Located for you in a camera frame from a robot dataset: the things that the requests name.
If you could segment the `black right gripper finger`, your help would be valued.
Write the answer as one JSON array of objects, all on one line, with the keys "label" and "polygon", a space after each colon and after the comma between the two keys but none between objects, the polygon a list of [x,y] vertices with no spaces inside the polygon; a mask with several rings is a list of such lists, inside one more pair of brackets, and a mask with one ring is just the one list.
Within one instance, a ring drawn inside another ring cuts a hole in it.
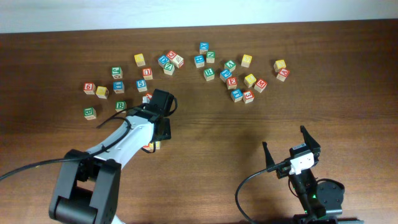
[{"label": "black right gripper finger", "polygon": [[300,127],[300,132],[303,134],[304,143],[310,148],[312,152],[320,152],[321,146],[316,140],[309,134],[305,126]]},{"label": "black right gripper finger", "polygon": [[267,143],[265,141],[262,142],[262,146],[264,149],[264,154],[266,158],[266,171],[272,172],[274,170],[275,162],[271,156],[271,153],[267,147]]}]

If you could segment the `black round arm base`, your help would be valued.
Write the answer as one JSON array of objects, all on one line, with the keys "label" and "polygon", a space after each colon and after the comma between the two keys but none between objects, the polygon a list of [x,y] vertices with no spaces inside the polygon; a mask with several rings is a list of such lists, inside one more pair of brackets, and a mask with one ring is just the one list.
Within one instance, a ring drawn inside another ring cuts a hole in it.
[{"label": "black round arm base", "polygon": [[321,179],[317,184],[317,199],[325,209],[325,215],[341,215],[344,185],[331,179]]}]

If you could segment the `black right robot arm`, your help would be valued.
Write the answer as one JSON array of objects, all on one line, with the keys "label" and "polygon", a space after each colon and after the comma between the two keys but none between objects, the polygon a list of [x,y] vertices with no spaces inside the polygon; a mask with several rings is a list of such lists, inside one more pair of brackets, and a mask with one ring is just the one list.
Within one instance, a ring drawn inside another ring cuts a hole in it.
[{"label": "black right robot arm", "polygon": [[295,215],[295,223],[335,223],[343,213],[343,184],[331,179],[316,179],[312,168],[319,162],[321,146],[304,126],[300,127],[304,143],[289,149],[290,156],[275,163],[263,142],[266,172],[275,172],[278,179],[288,178],[288,184],[303,207],[303,215]]}]

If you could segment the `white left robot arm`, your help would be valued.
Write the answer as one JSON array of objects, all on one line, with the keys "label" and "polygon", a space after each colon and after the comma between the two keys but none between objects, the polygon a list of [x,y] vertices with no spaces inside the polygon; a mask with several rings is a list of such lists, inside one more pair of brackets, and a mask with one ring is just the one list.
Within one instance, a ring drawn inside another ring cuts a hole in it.
[{"label": "white left robot arm", "polygon": [[151,142],[171,138],[169,116],[177,109],[171,93],[156,89],[147,103],[126,108],[111,119],[121,126],[87,151],[67,152],[49,205],[61,223],[120,223],[116,215],[123,167]]}]

